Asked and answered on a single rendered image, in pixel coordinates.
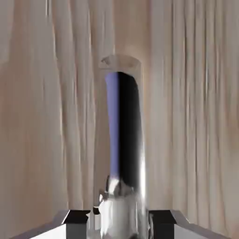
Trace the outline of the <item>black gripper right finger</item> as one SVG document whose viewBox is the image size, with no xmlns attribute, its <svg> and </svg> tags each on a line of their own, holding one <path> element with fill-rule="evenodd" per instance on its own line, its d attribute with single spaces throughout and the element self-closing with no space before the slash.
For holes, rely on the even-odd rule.
<svg viewBox="0 0 239 239">
<path fill-rule="evenodd" d="M 178 210 L 150 210 L 148 239 L 231 239 L 190 223 Z"/>
</svg>

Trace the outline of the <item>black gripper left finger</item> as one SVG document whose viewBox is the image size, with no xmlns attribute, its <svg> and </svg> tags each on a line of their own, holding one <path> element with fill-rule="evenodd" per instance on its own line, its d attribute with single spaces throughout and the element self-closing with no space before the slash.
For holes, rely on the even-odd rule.
<svg viewBox="0 0 239 239">
<path fill-rule="evenodd" d="M 52 221 L 10 239 L 87 239 L 89 210 L 62 210 Z"/>
</svg>

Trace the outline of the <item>curved shiny metal drawer handle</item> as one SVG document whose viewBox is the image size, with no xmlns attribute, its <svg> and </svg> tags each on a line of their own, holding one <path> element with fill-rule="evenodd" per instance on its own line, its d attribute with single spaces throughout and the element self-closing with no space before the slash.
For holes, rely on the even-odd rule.
<svg viewBox="0 0 239 239">
<path fill-rule="evenodd" d="M 98 64 L 93 207 L 87 239 L 148 239 L 141 63 Z"/>
</svg>

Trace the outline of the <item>light wood drawer front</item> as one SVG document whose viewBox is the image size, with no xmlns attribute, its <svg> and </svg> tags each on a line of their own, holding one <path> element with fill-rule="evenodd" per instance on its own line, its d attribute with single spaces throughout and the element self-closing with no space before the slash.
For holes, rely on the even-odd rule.
<svg viewBox="0 0 239 239">
<path fill-rule="evenodd" d="M 0 239 L 92 207 L 114 53 L 141 62 L 148 207 L 239 239 L 239 0 L 0 0 Z"/>
</svg>

